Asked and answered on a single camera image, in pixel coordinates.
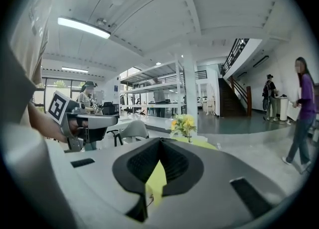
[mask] person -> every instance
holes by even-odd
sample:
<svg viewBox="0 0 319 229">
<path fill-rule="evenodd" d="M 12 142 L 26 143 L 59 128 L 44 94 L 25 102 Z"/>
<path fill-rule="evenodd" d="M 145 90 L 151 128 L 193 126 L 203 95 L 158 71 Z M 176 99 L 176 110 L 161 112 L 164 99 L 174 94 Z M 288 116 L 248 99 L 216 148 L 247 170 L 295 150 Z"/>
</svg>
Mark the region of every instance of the person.
<svg viewBox="0 0 319 229">
<path fill-rule="evenodd" d="M 273 77 L 274 76 L 272 76 L 271 74 L 267 75 L 267 81 L 266 81 L 265 87 L 267 87 L 268 90 L 270 90 L 270 92 L 271 92 L 271 94 L 269 96 L 269 102 L 270 102 L 271 107 L 273 108 L 272 118 L 273 118 L 273 121 L 277 121 L 278 118 L 277 118 L 276 95 L 278 94 L 278 90 L 276 89 L 276 86 L 273 82 Z M 270 120 L 270 105 L 268 105 L 268 108 L 267 108 L 267 120 Z"/>
<path fill-rule="evenodd" d="M 154 85 L 162 84 L 162 81 L 158 80 L 158 78 L 153 78 Z M 156 91 L 154 92 L 154 101 L 155 104 L 166 104 L 164 91 Z M 156 108 L 156 116 L 157 117 L 165 117 L 165 108 Z"/>
<path fill-rule="evenodd" d="M 101 109 L 93 108 L 92 107 L 93 103 L 90 100 L 90 98 L 92 97 L 93 92 L 94 92 L 94 87 L 95 87 L 95 84 L 93 83 L 93 81 L 86 81 L 85 84 L 82 86 L 81 93 L 76 98 L 76 101 L 78 103 L 84 103 L 85 110 L 89 114 L 101 115 L 102 114 Z M 85 149 L 85 151 L 96 150 L 96 141 L 91 142 L 91 143 L 87 143 L 84 146 L 84 149 Z"/>
<path fill-rule="evenodd" d="M 12 18 L 12 25 L 8 27 L 7 39 L 26 76 L 38 85 L 42 83 L 42 55 L 48 43 L 47 22 L 52 0 L 23 0 L 23 2 L 23 7 L 17 11 Z M 52 118 L 37 110 L 32 103 L 28 103 L 21 124 L 37 129 L 45 137 L 67 142 L 60 126 Z M 69 127 L 72 133 L 76 133 L 80 126 L 72 120 L 69 122 Z M 87 122 L 84 121 L 81 127 L 87 127 Z"/>
<path fill-rule="evenodd" d="M 293 144 L 287 157 L 283 157 L 284 163 L 291 165 L 294 156 L 299 148 L 301 173 L 307 170 L 311 161 L 307 146 L 307 135 L 310 127 L 316 118 L 316 103 L 314 93 L 314 81 L 309 73 L 307 63 L 303 57 L 299 57 L 295 62 L 295 69 L 301 87 L 301 99 L 294 102 L 293 107 L 301 105 L 299 119 L 297 120 Z"/>
</svg>

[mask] jeans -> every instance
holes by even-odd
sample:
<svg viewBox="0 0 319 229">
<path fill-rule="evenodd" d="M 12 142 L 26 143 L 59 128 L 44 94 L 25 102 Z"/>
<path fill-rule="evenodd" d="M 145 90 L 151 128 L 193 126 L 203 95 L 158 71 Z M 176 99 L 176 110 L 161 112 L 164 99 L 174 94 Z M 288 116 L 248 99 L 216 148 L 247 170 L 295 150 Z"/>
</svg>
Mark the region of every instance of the jeans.
<svg viewBox="0 0 319 229">
<path fill-rule="evenodd" d="M 93 141 L 92 143 L 85 144 L 84 150 L 85 151 L 96 150 L 96 141 Z"/>
<path fill-rule="evenodd" d="M 158 102 L 155 104 L 166 104 L 166 102 L 163 101 L 163 102 Z M 165 117 L 165 108 L 156 108 L 156 116 L 157 117 Z"/>
<path fill-rule="evenodd" d="M 273 117 L 277 116 L 277 100 L 272 96 L 269 97 L 270 104 L 268 105 L 267 109 L 267 117 L 270 116 L 270 105 L 273 107 Z"/>
<path fill-rule="evenodd" d="M 315 116 L 309 119 L 299 119 L 297 121 L 294 142 L 286 158 L 287 162 L 291 163 L 293 161 L 298 148 L 301 164 L 306 164 L 310 161 L 307 146 L 307 135 L 314 120 Z"/>
</svg>

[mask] flower vase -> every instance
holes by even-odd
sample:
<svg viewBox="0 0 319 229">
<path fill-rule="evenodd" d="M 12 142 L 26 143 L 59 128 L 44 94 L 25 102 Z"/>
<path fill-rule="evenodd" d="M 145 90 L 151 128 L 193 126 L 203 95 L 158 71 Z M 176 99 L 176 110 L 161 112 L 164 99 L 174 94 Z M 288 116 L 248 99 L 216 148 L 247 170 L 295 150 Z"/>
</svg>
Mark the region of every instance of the flower vase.
<svg viewBox="0 0 319 229">
<path fill-rule="evenodd" d="M 193 143 L 193 141 L 191 140 L 191 136 L 187 136 L 188 139 L 188 143 Z"/>
</svg>

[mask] woman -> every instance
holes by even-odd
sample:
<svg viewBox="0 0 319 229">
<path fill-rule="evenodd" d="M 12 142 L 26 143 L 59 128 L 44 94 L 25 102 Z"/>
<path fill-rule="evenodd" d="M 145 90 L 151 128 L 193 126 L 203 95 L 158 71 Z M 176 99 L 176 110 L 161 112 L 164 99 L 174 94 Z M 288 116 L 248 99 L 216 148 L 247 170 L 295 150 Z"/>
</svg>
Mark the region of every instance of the woman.
<svg viewBox="0 0 319 229">
<path fill-rule="evenodd" d="M 307 146 L 307 135 L 316 117 L 314 81 L 307 68 L 307 63 L 303 57 L 299 57 L 295 62 L 295 69 L 299 78 L 301 87 L 301 99 L 294 102 L 296 108 L 301 104 L 299 120 L 297 121 L 293 145 L 290 148 L 287 157 L 283 157 L 283 162 L 291 165 L 297 149 L 299 148 L 301 173 L 307 170 L 311 162 Z"/>
<path fill-rule="evenodd" d="M 95 108 L 91 107 L 91 101 L 90 101 L 90 97 L 93 95 L 95 86 L 96 85 L 92 81 L 85 82 L 85 84 L 81 88 L 80 95 L 76 99 L 77 102 L 84 103 L 85 110 L 89 114 L 98 114 L 99 113 L 98 110 L 96 110 Z M 85 151 L 96 150 L 96 142 L 94 141 L 94 142 L 92 142 L 90 144 L 86 144 L 84 146 L 84 149 L 85 149 Z"/>
</svg>

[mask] staircase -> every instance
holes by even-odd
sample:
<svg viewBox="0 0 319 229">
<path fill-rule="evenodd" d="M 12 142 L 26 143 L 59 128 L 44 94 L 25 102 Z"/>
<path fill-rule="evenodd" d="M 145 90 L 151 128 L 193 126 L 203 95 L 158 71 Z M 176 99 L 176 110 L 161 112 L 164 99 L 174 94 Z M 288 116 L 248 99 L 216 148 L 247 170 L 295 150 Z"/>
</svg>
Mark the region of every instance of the staircase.
<svg viewBox="0 0 319 229">
<path fill-rule="evenodd" d="M 220 116 L 247 116 L 244 106 L 236 94 L 232 91 L 227 82 L 220 78 L 218 79 L 219 96 L 220 96 Z"/>
</svg>

